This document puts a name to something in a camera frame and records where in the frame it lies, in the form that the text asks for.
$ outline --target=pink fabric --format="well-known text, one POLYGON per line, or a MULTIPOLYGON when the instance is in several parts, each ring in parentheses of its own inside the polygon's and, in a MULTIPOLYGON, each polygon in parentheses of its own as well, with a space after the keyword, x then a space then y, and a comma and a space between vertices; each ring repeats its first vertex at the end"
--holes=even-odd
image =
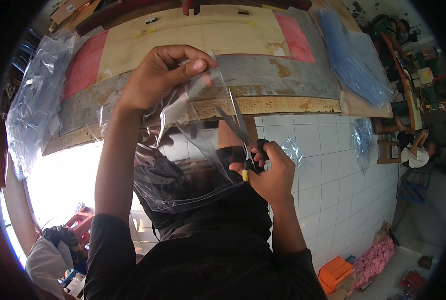
POLYGON ((315 63, 307 37, 301 31, 296 19, 281 13, 273 13, 290 49, 291 58, 301 62, 315 63))
POLYGON ((92 36, 82 45, 66 70, 64 100, 96 83, 108 30, 92 36))
POLYGON ((350 295, 356 288, 360 285, 368 282, 370 277, 376 274, 380 274, 388 263, 390 257, 395 253, 395 244, 391 237, 387 237, 385 240, 373 245, 368 251, 363 255, 358 257, 354 263, 354 273, 360 274, 363 272, 363 277, 360 281, 353 284, 351 291, 348 292, 350 295))

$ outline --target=white shirt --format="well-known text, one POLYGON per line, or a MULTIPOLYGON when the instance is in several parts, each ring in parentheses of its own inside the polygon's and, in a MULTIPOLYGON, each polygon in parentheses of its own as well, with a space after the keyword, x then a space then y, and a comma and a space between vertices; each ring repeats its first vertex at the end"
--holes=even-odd
POLYGON ((70 248, 62 241, 56 248, 44 237, 36 240, 29 250, 26 272, 29 278, 42 290, 64 300, 63 288, 58 282, 67 269, 73 269, 70 248))
POLYGON ((408 165, 412 169, 421 168, 426 165, 430 160, 430 155, 426 152, 424 147, 417 147, 416 156, 411 153, 410 149, 404 148, 400 155, 401 162, 408 162, 408 165))

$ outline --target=orange plastic crate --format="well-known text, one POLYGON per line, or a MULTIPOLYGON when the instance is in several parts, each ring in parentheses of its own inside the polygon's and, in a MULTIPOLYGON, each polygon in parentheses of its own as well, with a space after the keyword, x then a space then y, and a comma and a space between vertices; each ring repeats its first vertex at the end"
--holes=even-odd
POLYGON ((327 295, 333 293, 345 277, 353 273, 353 266, 340 256, 321 267, 318 279, 327 295))

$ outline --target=pink cloth pile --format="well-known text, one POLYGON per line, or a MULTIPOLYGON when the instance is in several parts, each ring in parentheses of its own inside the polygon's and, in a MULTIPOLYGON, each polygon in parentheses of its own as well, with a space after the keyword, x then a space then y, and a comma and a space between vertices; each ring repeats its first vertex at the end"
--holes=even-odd
POLYGON ((386 237, 385 240, 373 245, 370 249, 368 249, 368 251, 358 257, 353 265, 354 273, 359 274, 363 272, 363 277, 361 277, 360 281, 353 284, 353 287, 351 288, 351 291, 348 292, 348 295, 350 295, 360 285, 367 282, 373 275, 380 274, 394 253, 395 244, 393 243, 391 237, 386 237))

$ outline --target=scissor blade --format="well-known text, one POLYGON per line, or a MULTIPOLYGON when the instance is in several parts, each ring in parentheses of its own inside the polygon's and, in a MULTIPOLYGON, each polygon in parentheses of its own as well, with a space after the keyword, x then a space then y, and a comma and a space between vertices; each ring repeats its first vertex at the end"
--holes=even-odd
POLYGON ((215 105, 216 110, 220 113, 221 117, 230 126, 234 133, 247 145, 254 144, 246 132, 238 127, 238 125, 233 121, 232 117, 228 116, 219 106, 215 105))
POLYGON ((248 134, 247 126, 245 124, 243 115, 241 114, 240 106, 238 105, 237 99, 235 98, 235 95, 230 90, 230 88, 228 88, 228 92, 230 93, 230 99, 231 103, 233 104, 234 111, 236 113, 236 120, 238 121, 238 125, 240 125, 241 130, 243 130, 245 133, 248 134))

